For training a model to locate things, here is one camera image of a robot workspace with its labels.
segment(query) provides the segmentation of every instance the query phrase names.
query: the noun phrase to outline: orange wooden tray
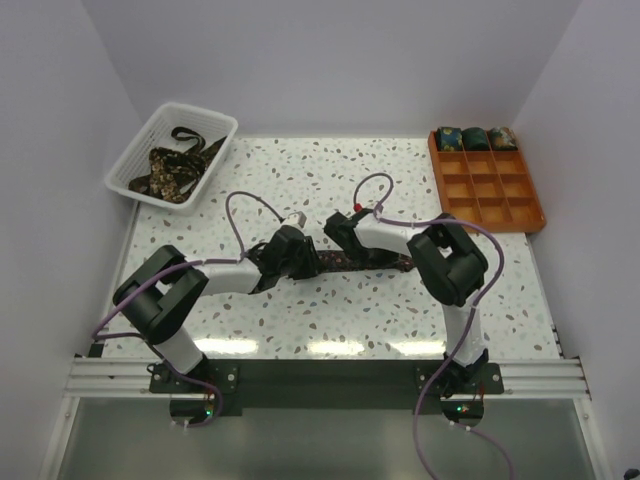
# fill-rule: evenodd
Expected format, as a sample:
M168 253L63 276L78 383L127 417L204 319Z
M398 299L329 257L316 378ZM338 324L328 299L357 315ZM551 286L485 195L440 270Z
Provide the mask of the orange wooden tray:
M490 232L539 232L547 221L520 150L429 152L442 210Z

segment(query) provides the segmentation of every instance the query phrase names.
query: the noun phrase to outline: terrazzo surface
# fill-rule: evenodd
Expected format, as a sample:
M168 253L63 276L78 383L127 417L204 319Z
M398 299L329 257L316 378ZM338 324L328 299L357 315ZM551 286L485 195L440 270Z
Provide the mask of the terrazzo surface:
M260 195L284 215L304 211L316 249L337 249L322 231L325 219L336 210L348 214L356 184L378 171L396 182L385 216L410 221L441 213L426 139L237 138L194 214L182 217L141 205L122 278L165 244L196 258L236 258L238 245L224 212L225 198L234 190ZM360 203L372 205L386 188L384 179L372 180ZM248 246L270 238L278 225L248 198L235 197L232 212ZM506 266L481 304L490 357L559 358L525 235L497 237ZM474 240L492 272L497 254L483 237ZM185 327L212 357L441 358L446 340L442 309L415 270L282 279L258 295L203 297ZM131 329L122 316L109 326L110 332ZM150 354L136 339L119 339L108 341L102 356Z

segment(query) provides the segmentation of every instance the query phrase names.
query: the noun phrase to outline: green rolled fabric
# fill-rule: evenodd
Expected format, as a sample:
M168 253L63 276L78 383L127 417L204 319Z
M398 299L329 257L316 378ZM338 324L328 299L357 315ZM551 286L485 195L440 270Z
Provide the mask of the green rolled fabric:
M494 150L517 150L516 136L510 128L495 127L489 130L489 141Z
M462 143L465 150L472 152L491 150L487 133L480 127L471 127L463 130Z
M441 152L462 150L462 130L454 127L440 127L436 131L436 145Z

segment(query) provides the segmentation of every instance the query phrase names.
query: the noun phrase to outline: white basket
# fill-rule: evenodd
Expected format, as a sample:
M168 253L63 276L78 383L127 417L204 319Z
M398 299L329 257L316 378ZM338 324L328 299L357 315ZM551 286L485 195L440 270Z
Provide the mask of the white basket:
M147 175L151 171L149 151L152 148L166 147L179 151L185 151L188 148L183 142L178 142L171 137L171 131L175 127L187 127L195 130L204 137L207 147L222 137L226 136L227 139L185 202L171 203L129 190L128 186L131 180ZM125 197L166 208L181 215L189 215L198 204L202 193L211 183L214 174L227 158L229 145L231 145L231 140L237 129L238 121L233 117L191 105L165 103L155 111L131 141L105 178L105 183L110 190Z

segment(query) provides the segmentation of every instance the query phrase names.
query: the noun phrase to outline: gray panel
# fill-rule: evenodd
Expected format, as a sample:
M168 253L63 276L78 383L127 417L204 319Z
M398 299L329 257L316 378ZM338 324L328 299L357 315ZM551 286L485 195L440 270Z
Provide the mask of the gray panel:
M83 400L61 479L424 479L405 411L246 410L209 427L169 426L167 401ZM421 418L443 479L507 478L497 450ZM571 401L486 402L480 429L510 452L518 479L593 479Z

